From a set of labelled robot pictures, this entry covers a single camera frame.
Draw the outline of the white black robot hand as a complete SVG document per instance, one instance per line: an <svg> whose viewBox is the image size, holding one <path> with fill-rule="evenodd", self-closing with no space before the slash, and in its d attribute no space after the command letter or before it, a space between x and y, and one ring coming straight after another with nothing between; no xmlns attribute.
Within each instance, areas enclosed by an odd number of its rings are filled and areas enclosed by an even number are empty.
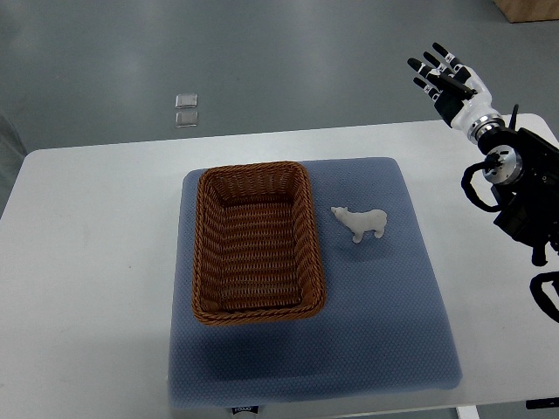
<svg viewBox="0 0 559 419"><path fill-rule="evenodd" d="M484 133L502 127L492 94L476 71L443 45L434 43L432 49L421 59L409 58L407 64L416 73L414 84L432 100L445 124L474 144Z"/></svg>

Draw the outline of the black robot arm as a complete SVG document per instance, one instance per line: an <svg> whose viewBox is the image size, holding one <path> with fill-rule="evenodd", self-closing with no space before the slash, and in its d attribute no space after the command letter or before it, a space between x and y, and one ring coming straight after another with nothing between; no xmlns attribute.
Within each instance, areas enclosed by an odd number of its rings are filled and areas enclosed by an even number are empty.
<svg viewBox="0 0 559 419"><path fill-rule="evenodd" d="M532 249L531 261L543 267L546 247L558 251L558 148L516 127L518 108L508 125L484 118L473 139L485 156L465 169L461 188L493 223L514 241Z"/></svg>

